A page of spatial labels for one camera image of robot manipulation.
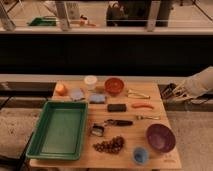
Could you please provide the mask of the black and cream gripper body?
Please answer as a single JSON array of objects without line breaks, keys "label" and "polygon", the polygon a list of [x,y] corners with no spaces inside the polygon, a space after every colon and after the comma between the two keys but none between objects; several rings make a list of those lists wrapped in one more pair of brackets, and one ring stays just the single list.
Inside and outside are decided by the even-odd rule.
[{"label": "black and cream gripper body", "polygon": [[170,83],[161,91],[161,98],[164,100],[181,102],[190,100],[191,96],[184,86]]}]

